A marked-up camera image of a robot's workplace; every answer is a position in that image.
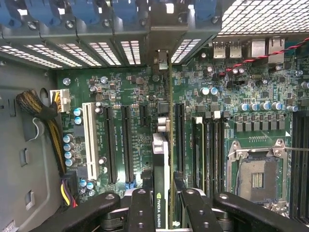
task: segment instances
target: green circuit board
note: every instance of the green circuit board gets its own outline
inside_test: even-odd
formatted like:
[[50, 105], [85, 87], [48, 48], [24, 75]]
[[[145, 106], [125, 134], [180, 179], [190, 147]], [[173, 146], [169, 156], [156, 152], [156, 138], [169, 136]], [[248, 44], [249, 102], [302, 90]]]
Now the green circuit board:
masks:
[[[223, 78], [216, 78], [213, 76], [215, 73], [224, 72], [226, 67], [237, 62], [236, 59], [212, 59], [207, 55], [206, 59], [194, 58], [187, 66], [173, 66], [172, 68], [174, 121], [176, 121], [173, 141], [174, 170], [182, 171], [187, 187], [202, 188], [210, 196], [221, 190], [242, 194], [242, 168], [245, 168], [245, 165], [254, 165], [254, 163], [250, 163], [247, 159], [237, 160], [232, 162], [230, 170], [227, 170], [227, 157], [233, 142], [238, 141], [241, 148], [262, 148], [273, 147], [278, 139], [282, 139], [285, 146], [291, 147], [292, 114], [286, 110], [287, 104], [298, 105], [299, 100], [308, 97], [308, 92], [300, 87], [303, 80], [309, 77], [308, 59], [296, 60], [293, 55], [288, 54], [285, 57], [285, 62], [289, 63], [290, 68], [286, 70], [269, 73], [268, 64], [258, 67], [248, 64], [243, 67], [244, 73], [237, 77], [226, 75]], [[212, 67], [213, 70], [205, 72], [204, 70], [208, 67]], [[301, 77], [295, 75], [295, 71], [298, 69], [304, 72]], [[106, 166], [101, 165], [95, 191], [100, 194], [112, 190], [123, 196], [126, 190], [126, 175], [121, 106], [129, 105], [132, 126], [133, 172], [136, 179], [135, 186], [140, 187], [142, 185], [140, 174], [145, 170], [152, 169], [152, 134], [157, 131], [157, 102], [167, 100], [167, 85], [164, 77], [161, 76], [157, 82], [153, 81], [150, 68], [66, 70], [57, 71], [56, 75], [58, 88], [68, 89], [71, 97], [71, 112], [69, 114], [62, 113], [63, 133], [64, 135], [70, 133], [74, 136], [76, 153], [75, 164], [68, 169], [78, 170], [86, 165], [83, 137], [74, 134], [73, 110], [82, 107], [84, 102], [102, 102], [103, 105], [111, 106], [118, 179], [115, 184], [109, 184]], [[107, 84], [100, 82], [102, 76], [108, 78]], [[62, 83], [64, 78], [71, 80], [69, 86]], [[232, 79], [244, 82], [240, 86], [227, 87], [228, 81]], [[258, 85], [257, 81], [262, 79], [266, 79], [268, 83]], [[89, 92], [90, 86], [96, 86], [99, 92], [91, 94]], [[211, 92], [203, 95], [201, 94], [203, 87], [208, 89], [214, 87], [218, 92], [214, 95]], [[265, 111], [258, 109], [245, 112], [239, 110], [239, 106], [243, 103], [260, 105], [261, 103], [272, 104], [274, 102], [281, 103], [282, 109]], [[141, 127], [140, 105], [148, 107], [149, 126], [146, 128]], [[183, 107], [183, 110], [178, 111], [177, 107]], [[195, 124], [196, 118], [204, 118], [205, 112], [213, 114], [214, 111], [225, 112], [228, 116], [221, 118], [219, 124], [213, 119], [213, 116], [206, 123]], [[181, 135], [177, 130], [177, 125], [180, 125], [177, 121], [178, 118], [181, 118], [184, 128]], [[104, 157], [106, 156], [107, 130], [103, 115], [96, 116], [96, 126], [99, 156]], [[182, 148], [177, 143], [180, 138], [184, 144]], [[203, 153], [207, 146], [210, 147], [213, 157], [207, 158]], [[183, 167], [179, 166], [179, 149], [183, 150], [181, 152]], [[252, 178], [259, 177], [262, 182], [266, 178], [273, 178], [275, 181], [271, 194], [268, 193], [265, 197], [252, 199], [252, 201], [264, 204], [283, 198], [288, 203], [290, 159], [284, 163], [280, 158], [267, 158], [265, 154], [261, 157], [254, 155], [249, 155], [249, 157], [262, 163], [274, 163], [267, 175], [266, 172], [252, 174]], [[254, 191], [255, 189], [259, 191], [259, 188], [263, 188], [263, 183], [258, 180], [256, 182], [257, 185], [252, 188]], [[86, 201], [88, 197], [87, 193], [84, 193], [81, 195], [81, 201]]]

